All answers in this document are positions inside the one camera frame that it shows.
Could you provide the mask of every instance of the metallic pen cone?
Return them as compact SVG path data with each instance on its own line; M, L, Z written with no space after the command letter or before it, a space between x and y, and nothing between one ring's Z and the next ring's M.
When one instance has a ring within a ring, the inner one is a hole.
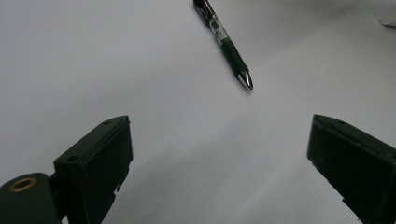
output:
M249 88L250 90L253 90L253 81L251 80L250 75L248 72L241 72L238 75L239 81L246 87Z

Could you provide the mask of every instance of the ballpoint pen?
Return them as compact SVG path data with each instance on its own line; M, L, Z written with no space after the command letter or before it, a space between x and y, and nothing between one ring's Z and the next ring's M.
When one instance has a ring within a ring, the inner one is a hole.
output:
M233 69L233 73L246 88L253 90L253 82L248 73L248 67L239 55L238 50L219 21L212 6L210 6L207 0L193 0L193 5L204 21L204 24L212 30L213 35L221 47L221 51Z

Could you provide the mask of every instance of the black rubber grip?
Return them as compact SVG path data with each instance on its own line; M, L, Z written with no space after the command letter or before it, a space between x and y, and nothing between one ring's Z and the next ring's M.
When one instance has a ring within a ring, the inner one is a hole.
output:
M241 56L238 53L232 40L225 41L221 45L221 50L233 69L233 73L238 76L241 72L248 72L248 67L245 65Z

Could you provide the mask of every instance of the pen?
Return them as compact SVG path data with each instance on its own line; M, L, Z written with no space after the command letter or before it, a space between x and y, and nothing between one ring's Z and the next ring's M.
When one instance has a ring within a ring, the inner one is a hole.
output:
M210 6L207 0L193 1L195 10L201 16L204 24L212 30L213 35L221 47L221 51L233 69L233 73L246 88L253 90L253 82L251 81L250 74L248 73L248 67L239 55L238 50L219 21L219 18L212 6Z

